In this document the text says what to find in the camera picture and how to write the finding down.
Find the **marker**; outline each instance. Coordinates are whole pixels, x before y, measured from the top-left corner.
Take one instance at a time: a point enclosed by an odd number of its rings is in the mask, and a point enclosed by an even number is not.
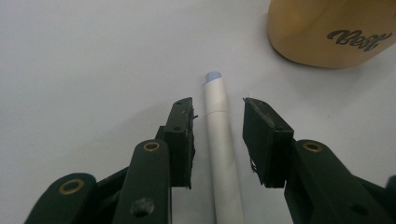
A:
[[[218,224],[243,224],[233,137],[224,80],[219,72],[206,75],[205,105]]]

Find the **white surface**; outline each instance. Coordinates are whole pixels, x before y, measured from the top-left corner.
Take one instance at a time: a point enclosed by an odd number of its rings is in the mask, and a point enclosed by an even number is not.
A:
[[[216,223],[244,224],[233,133],[223,77],[205,84],[205,108]]]
[[[283,189],[250,170],[243,97],[269,103],[295,130],[329,146],[355,175],[396,174],[396,48],[344,70],[291,63],[265,32],[269,1],[134,0],[0,3],[0,219],[22,223],[57,178],[97,180],[192,97],[192,190],[173,190],[174,223],[215,223],[204,77],[227,77],[245,220],[291,223]]]

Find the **white stick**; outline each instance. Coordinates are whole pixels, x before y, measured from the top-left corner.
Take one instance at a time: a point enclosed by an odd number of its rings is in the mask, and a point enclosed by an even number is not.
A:
[[[219,72],[206,75],[205,104],[216,220],[218,224],[243,224],[228,102]]]

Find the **tan container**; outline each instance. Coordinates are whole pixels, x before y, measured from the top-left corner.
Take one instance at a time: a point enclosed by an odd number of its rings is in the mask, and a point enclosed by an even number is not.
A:
[[[396,0],[272,0],[267,29],[291,61],[356,66],[396,42]]]

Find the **pen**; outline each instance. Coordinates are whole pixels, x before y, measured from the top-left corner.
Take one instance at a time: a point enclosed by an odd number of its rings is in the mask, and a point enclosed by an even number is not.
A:
[[[219,72],[206,75],[205,105],[218,224],[243,224],[233,137],[224,80]]]

